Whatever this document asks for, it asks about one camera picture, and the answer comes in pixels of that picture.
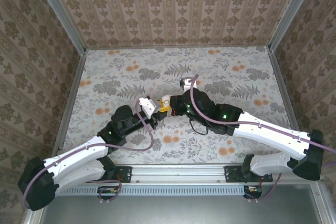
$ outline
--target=metal edge trim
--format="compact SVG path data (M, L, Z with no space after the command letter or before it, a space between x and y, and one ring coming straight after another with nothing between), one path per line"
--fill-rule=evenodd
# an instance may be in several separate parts
M321 184L319 182L318 182L318 185L320 186L322 198L323 198L323 200L326 204L327 209L329 210L329 214L330 214L332 223L335 224L336 223L336 213L335 213L335 209L332 205L330 195L327 191L327 188L325 187L324 184Z
M164 45L164 46L140 46L140 47L97 47L92 48L88 47L86 50L117 50L117 49L165 49L165 48L209 48L209 47L216 47L216 48L222 48L222 47L267 47L267 44L255 44L255 45L247 45L247 44L236 44L236 45Z
M43 209L38 211L27 210L26 218L23 224L39 224L41 222Z
M283 104L284 104L286 112L287 112L287 116L288 116L290 126L293 130L299 131L300 127L299 127L298 121L296 120L294 109L293 109L292 104L290 102L289 94L287 92L285 81L283 80L283 77L282 77L282 74L281 74L281 70L280 70L279 63L278 63L277 57L275 55L275 52L268 49L268 55L269 55L269 59L271 61L271 65L273 67L273 72L274 72L275 78L278 82L280 94L281 94Z
M61 22L68 36L70 37L79 55L83 56L85 54L85 44L81 40L75 26L71 22L71 19L67 14L65 8L63 7L62 3L60 2L60 0L47 0L47 1L54 10L55 14L57 15L59 21Z
M269 47L271 51L275 51L278 47L281 39L287 31L290 23L293 21L297 11L299 10L303 0L290 0L285 13L283 14L277 28L275 29L271 40L269 41Z
M310 185L314 201L323 224L335 224L335 213L327 190L319 182Z
M86 55L80 56L76 74L75 74L75 77L74 77L74 80L72 82L72 86L70 89L67 105L65 107L62 121L58 129L58 134L56 137L54 149L52 150L53 152L52 156L57 155L59 148L63 146L63 143L65 141L65 137L67 135L67 131L68 131L68 127L69 127L69 123L71 119L71 114L73 111L73 107L75 105L75 100L76 100L77 91L79 88L80 79L82 77L82 73L83 73L84 66L85 66L85 60L86 60Z

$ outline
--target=yellow component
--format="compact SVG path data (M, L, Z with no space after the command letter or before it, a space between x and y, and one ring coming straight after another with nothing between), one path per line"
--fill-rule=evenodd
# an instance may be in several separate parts
M159 108L160 112L166 112L166 111L169 111L169 110L172 109L170 106L163 106L163 101L162 100L159 100L159 103L160 103L160 106L161 106L161 108Z
M160 112L166 112L166 111L169 111L169 110L171 110L172 108L170 107L170 106L166 106L166 107L161 107L161 108L159 108L159 111Z

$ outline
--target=ventilation grille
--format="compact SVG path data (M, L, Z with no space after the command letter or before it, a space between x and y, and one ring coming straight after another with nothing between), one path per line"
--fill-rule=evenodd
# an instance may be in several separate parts
M77 186L61 192L59 196L98 195L99 186ZM132 186L123 185L120 194L124 196L208 196L244 195L244 186Z

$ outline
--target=small object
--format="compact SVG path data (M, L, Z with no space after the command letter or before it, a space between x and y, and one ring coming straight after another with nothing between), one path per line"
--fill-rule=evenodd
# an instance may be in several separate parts
M169 111L169 110L171 110L172 108L170 107L170 106L166 106L166 107L161 107L161 108L159 108L159 111L160 112L167 112L167 111Z
M162 103L163 103L163 106L169 106L169 104L170 104L170 97L171 97L170 94L166 94L166 95L164 95L164 96L161 98Z
M182 78L180 80L180 87L183 89L184 92L191 88L192 80L193 80L193 77L186 77L186 78Z
M146 114L147 118L151 118L152 114L157 111L157 106L150 97L140 98L139 104L141 105L141 109Z

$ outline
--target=metal base plate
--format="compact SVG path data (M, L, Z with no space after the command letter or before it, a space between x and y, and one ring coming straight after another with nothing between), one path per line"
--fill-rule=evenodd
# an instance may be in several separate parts
M260 182L262 179L262 182L273 182L273 177L271 175L265 175L265 176L258 176L254 173L250 174L249 178L245 178L244 174L241 172L242 166L241 165L230 165L225 166L225 181L226 183L237 183L237 182Z

